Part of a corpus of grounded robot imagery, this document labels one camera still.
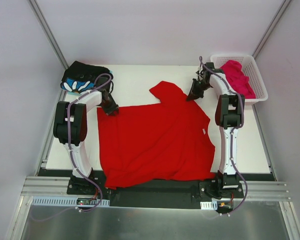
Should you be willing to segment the red t shirt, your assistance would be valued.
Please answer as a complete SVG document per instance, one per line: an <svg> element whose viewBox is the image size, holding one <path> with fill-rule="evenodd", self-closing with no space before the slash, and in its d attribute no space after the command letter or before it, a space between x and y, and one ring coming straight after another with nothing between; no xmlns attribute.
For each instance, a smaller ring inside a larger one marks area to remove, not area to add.
<svg viewBox="0 0 300 240"><path fill-rule="evenodd" d="M161 81L149 91L159 103L121 107L115 116L96 111L105 186L213 178L210 118L174 83Z"/></svg>

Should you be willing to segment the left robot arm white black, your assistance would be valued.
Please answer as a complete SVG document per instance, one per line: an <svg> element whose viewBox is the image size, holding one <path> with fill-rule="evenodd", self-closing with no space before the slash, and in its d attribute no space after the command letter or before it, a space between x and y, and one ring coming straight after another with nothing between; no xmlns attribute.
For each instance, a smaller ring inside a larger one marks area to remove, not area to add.
<svg viewBox="0 0 300 240"><path fill-rule="evenodd" d="M102 73L96 77L93 87L84 89L72 100L59 101L56 105L53 136L67 150L72 165L72 175L81 180L78 188L89 195L95 191L96 183L90 179L93 171L89 163L85 140L88 134L88 112L100 107L107 116L119 113L119 106L111 95L113 76Z"/></svg>

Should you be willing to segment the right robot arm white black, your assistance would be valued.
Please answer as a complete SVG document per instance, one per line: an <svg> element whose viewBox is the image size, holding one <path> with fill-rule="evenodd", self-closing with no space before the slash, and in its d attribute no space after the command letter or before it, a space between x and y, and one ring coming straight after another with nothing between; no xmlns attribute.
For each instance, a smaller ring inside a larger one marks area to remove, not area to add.
<svg viewBox="0 0 300 240"><path fill-rule="evenodd" d="M237 167L237 138L244 125L245 96L230 86L224 71L215 68L213 62L200 62L186 101L203 98L209 88L218 96L215 123L221 136L221 159L216 177L204 181L203 192L211 198L221 199L242 188L242 175Z"/></svg>

